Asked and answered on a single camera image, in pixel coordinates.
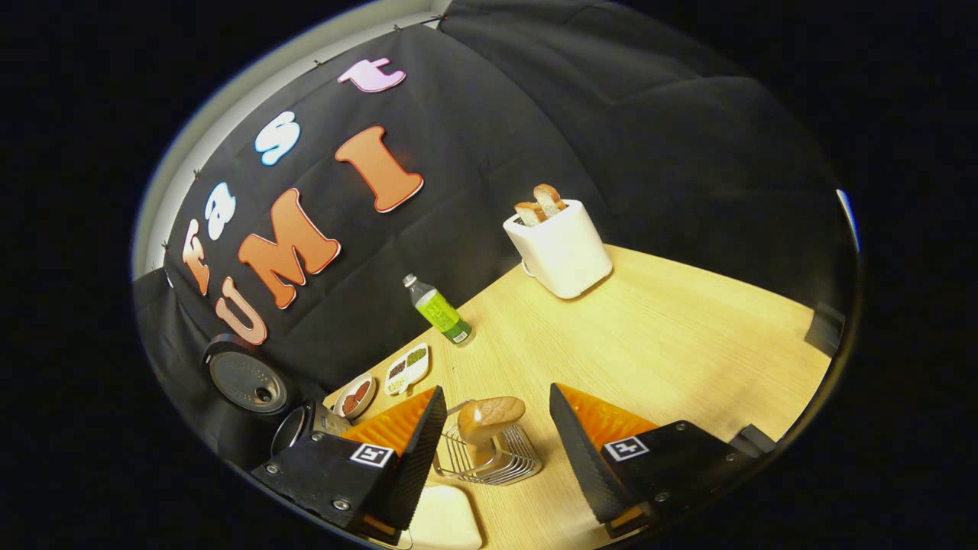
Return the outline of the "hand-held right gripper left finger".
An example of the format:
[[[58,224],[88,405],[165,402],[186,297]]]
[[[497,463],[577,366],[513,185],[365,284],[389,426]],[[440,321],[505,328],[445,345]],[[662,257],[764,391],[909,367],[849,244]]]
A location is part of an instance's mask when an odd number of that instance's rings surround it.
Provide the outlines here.
[[[408,529],[447,418],[441,386],[341,435],[300,439],[251,474],[279,499],[352,535]]]

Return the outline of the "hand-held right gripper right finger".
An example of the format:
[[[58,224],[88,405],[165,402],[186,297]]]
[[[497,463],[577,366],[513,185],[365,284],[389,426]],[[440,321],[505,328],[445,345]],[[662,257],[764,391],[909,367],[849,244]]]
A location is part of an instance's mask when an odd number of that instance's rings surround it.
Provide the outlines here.
[[[691,421],[657,425],[562,383],[549,387],[549,415],[608,535],[675,521],[729,490],[765,455],[764,432],[754,425],[723,441]]]

